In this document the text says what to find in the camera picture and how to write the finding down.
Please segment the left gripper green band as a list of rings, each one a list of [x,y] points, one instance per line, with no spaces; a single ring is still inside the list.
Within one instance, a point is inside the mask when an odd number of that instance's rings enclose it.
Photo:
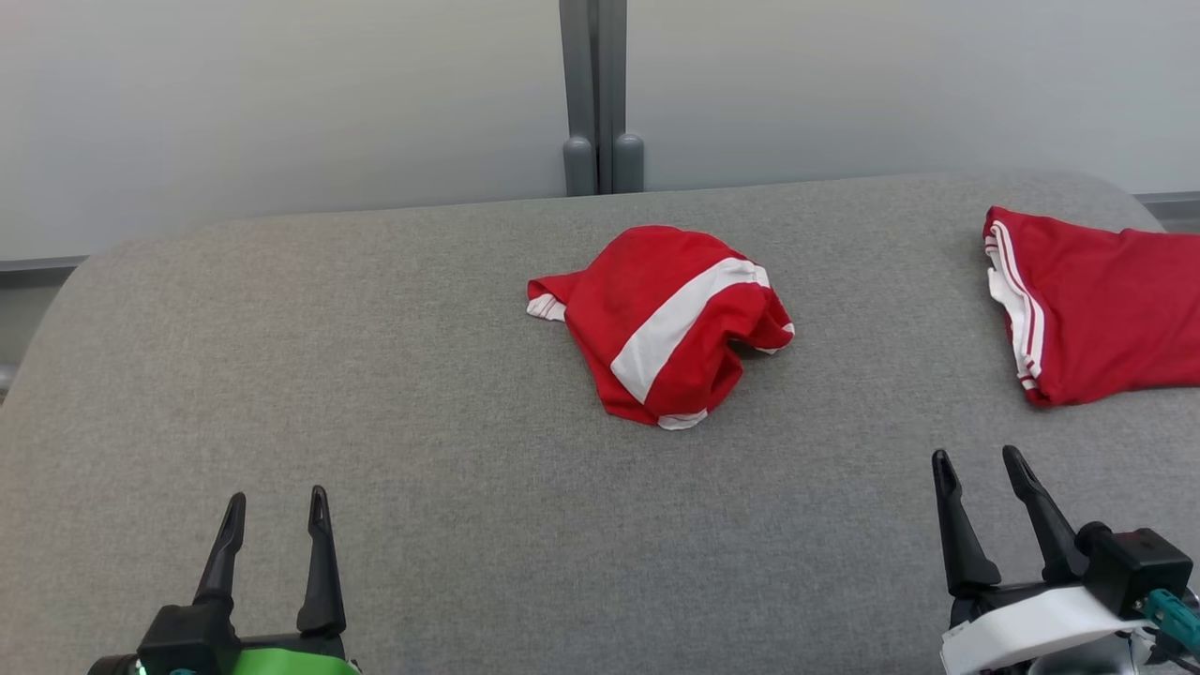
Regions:
[[[235,560],[244,546],[246,495],[229,500],[214,546],[194,593],[194,604],[233,605]],[[311,557],[304,607],[298,611],[301,634],[341,634],[347,627],[334,521],[324,486],[311,490],[307,530]],[[103,656],[90,674],[360,674],[354,662],[338,651],[286,649],[278,640],[246,644],[221,632],[161,634],[142,638],[137,651]]]

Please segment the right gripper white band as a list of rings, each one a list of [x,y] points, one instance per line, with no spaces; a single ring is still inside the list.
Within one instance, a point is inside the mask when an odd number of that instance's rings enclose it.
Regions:
[[[1044,561],[1042,584],[1001,586],[962,504],[946,450],[931,456],[950,625],[941,663],[947,674],[1140,674],[1148,667],[1148,621],[1133,610],[1123,583],[1082,580],[1088,557],[1022,453],[1002,447],[1012,491],[1028,513]]]

